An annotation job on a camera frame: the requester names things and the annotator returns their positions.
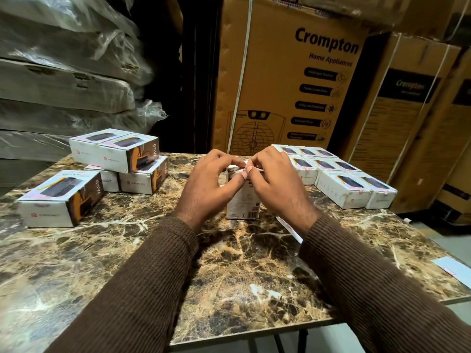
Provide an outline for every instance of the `floor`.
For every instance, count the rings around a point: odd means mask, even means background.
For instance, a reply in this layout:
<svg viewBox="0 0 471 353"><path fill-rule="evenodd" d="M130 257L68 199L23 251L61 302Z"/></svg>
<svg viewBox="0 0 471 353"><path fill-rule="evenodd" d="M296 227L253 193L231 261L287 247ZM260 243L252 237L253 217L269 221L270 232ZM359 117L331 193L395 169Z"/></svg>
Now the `floor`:
<svg viewBox="0 0 471 353"><path fill-rule="evenodd" d="M434 240L451 254L471 266L471 232L470 234L449 235L439 234L432 228L421 222L412 222L412 226L420 230L424 235ZM456 303L448 306L464 322L471 325L471 302ZM286 333L280 335L283 348L286 353L297 351L297 333ZM275 339L273 337L257 338L255 340L258 353L277 352ZM205 348L187 350L184 353L254 353L249 349L248 341L237 341L228 344L214 345ZM338 324L329 327L315 328L309 330L306 352L315 353L364 353L360 343L352 330L346 324Z"/></svg>

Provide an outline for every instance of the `brown marble pattern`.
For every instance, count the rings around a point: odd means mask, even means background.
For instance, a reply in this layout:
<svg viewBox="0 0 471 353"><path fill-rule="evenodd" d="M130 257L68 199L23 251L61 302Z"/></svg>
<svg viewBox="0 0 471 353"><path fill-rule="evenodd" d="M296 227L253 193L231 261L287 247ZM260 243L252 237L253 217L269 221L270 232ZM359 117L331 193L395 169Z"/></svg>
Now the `brown marble pattern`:
<svg viewBox="0 0 471 353"><path fill-rule="evenodd" d="M27 229L14 203L57 171L82 168L70 157L2 197L1 351L42 352L172 211L198 157L169 154L170 176L157 194L107 193L75 228ZM430 262L447 253L391 212L342 210L309 190L319 207L439 300L471 299L467 287ZM221 213L199 240L171 344L333 323L321 284L297 257L299 244L266 209L252 222Z"/></svg>

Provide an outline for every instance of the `forearm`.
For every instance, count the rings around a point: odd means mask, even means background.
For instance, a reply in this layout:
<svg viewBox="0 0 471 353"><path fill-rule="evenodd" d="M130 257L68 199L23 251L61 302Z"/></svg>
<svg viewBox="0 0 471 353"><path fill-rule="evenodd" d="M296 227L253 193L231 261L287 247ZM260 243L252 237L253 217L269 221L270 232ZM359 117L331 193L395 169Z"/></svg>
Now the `forearm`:
<svg viewBox="0 0 471 353"><path fill-rule="evenodd" d="M366 349L470 351L470 326L334 220L319 218L303 239L299 257Z"/></svg>
<svg viewBox="0 0 471 353"><path fill-rule="evenodd" d="M197 249L190 227L162 219L47 352L162 352Z"/></svg>

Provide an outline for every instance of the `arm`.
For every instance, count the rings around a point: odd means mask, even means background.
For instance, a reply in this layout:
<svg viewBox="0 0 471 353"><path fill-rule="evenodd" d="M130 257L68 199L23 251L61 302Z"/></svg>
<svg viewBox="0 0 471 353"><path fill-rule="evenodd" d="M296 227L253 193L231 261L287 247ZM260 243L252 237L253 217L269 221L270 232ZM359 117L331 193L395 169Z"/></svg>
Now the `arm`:
<svg viewBox="0 0 471 353"><path fill-rule="evenodd" d="M198 250L196 232L242 187L239 174L220 188L218 176L244 161L212 150L182 191L172 217L156 230L49 346L47 353L162 352L171 339L188 268Z"/></svg>
<svg viewBox="0 0 471 353"><path fill-rule="evenodd" d="M262 166L265 179L255 167ZM288 156L269 147L247 173L262 203L303 238L299 257L370 352L471 352L471 327L309 201Z"/></svg>

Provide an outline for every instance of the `marble surface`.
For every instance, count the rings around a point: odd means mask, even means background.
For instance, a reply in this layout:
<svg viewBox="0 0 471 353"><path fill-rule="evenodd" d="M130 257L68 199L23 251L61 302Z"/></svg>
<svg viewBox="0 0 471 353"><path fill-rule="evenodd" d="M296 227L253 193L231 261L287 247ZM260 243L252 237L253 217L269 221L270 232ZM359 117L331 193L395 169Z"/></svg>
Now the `marble surface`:
<svg viewBox="0 0 471 353"><path fill-rule="evenodd" d="M169 154L170 176L153 196L107 193L75 228L27 229L15 199L70 157L0 199L0 351L42 352L79 314L159 220L174 208L198 155ZM342 210L315 187L315 203L444 302L471 291L430 260L447 253L388 210ZM171 344L325 325L335 309L298 259L299 244L262 209L257 221L221 213L199 235Z"/></svg>

